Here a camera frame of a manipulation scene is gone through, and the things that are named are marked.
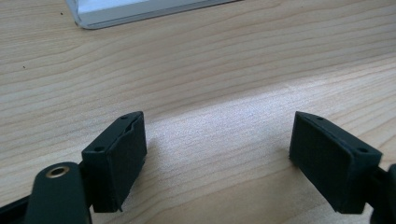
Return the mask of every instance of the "black bracket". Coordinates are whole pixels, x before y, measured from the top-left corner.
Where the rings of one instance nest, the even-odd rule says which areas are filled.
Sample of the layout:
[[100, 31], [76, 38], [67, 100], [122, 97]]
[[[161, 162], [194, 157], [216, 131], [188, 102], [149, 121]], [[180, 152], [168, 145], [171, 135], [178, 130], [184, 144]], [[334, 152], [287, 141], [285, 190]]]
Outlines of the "black bracket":
[[124, 115], [82, 151], [80, 164], [39, 172], [30, 196], [0, 208], [1, 223], [92, 223], [91, 205], [99, 213], [121, 210], [146, 154], [143, 112]]
[[382, 153], [316, 115], [296, 112], [290, 159], [336, 212], [373, 208], [372, 223], [396, 223], [396, 164], [378, 167]]

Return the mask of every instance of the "screw hole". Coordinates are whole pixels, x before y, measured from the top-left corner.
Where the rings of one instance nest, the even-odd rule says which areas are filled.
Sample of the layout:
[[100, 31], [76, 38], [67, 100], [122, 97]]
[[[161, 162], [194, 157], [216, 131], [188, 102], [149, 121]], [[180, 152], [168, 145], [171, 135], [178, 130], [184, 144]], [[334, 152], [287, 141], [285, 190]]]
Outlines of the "screw hole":
[[67, 172], [69, 172], [69, 167], [67, 166], [59, 166], [59, 167], [55, 167], [52, 170], [48, 171], [46, 176], [48, 178], [56, 178], [62, 175], [65, 175]]
[[104, 148], [104, 147], [96, 147], [96, 148], [94, 148], [93, 150], [94, 150], [95, 152], [100, 152], [100, 151], [105, 150], [105, 148]]
[[364, 147], [358, 147], [358, 151], [360, 151], [360, 152], [369, 152], [369, 150], [367, 150], [367, 148], [364, 148]]

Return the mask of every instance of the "clamp jaw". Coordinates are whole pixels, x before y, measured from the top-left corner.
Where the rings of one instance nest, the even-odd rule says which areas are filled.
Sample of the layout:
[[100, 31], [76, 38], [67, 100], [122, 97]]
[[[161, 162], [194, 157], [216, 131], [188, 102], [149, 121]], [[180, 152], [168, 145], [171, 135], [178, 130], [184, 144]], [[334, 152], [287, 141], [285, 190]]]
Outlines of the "clamp jaw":
[[336, 212], [374, 208], [371, 223], [396, 223], [396, 164], [378, 167], [382, 153], [316, 115], [296, 112], [290, 159]]

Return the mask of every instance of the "white object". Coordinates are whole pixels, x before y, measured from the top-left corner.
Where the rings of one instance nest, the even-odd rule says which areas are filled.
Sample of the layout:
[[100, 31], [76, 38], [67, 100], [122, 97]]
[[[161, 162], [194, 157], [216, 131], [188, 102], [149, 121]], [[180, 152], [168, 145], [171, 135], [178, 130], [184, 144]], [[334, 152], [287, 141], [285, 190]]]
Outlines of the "white object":
[[99, 29], [235, 0], [66, 0], [76, 24]]

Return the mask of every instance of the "wood grain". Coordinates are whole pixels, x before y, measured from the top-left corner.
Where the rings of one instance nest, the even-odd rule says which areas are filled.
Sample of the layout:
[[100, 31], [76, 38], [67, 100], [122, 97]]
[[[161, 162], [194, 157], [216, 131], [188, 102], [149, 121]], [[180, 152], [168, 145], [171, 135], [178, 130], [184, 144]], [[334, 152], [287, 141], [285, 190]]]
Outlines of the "wood grain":
[[288, 159], [296, 110], [396, 162], [396, 4], [247, 0], [96, 31], [64, 2], [0, 1], [0, 206], [143, 110], [148, 157], [94, 223], [368, 223]]

